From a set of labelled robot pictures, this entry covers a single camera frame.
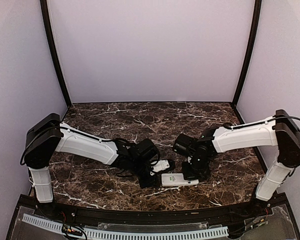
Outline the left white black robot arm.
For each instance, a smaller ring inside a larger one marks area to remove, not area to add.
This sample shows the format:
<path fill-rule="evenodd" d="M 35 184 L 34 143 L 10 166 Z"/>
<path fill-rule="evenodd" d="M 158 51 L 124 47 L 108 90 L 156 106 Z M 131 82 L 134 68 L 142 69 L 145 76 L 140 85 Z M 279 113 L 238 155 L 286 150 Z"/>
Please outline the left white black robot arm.
<path fill-rule="evenodd" d="M 25 149 L 20 165 L 27 166 L 32 178 L 36 198 L 41 210 L 50 218 L 61 213 L 55 203 L 49 171 L 49 162 L 55 152 L 68 153 L 96 160 L 137 177 L 141 188 L 154 187 L 158 175 L 154 166 L 160 160 L 160 152 L 148 138 L 139 143 L 123 138 L 104 139 L 74 129 L 51 113 L 33 126 L 26 134 Z"/>

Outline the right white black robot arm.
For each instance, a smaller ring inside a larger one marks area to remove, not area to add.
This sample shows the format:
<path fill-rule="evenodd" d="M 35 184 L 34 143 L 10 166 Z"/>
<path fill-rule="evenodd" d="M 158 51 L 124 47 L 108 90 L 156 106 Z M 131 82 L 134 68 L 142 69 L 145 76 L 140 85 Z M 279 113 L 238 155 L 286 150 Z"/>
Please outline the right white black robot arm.
<path fill-rule="evenodd" d="M 256 217 L 267 208 L 277 189 L 300 166 L 300 118 L 278 109 L 265 119 L 204 130 L 197 138 L 181 133 L 172 150 L 186 158 L 181 169 L 186 181 L 205 181 L 211 175 L 210 163 L 218 155 L 229 151 L 254 148 L 273 149 L 273 161 L 254 187 L 243 214 Z"/>

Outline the white remote control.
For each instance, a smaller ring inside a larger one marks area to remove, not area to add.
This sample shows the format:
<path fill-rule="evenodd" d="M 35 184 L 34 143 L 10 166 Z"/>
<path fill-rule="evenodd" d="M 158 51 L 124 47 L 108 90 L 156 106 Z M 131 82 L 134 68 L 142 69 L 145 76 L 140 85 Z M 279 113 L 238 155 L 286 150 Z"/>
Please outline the white remote control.
<path fill-rule="evenodd" d="M 182 173 L 163 173 L 161 184 L 164 187 L 194 186 L 199 184 L 199 181 L 197 179 L 185 180 Z"/>

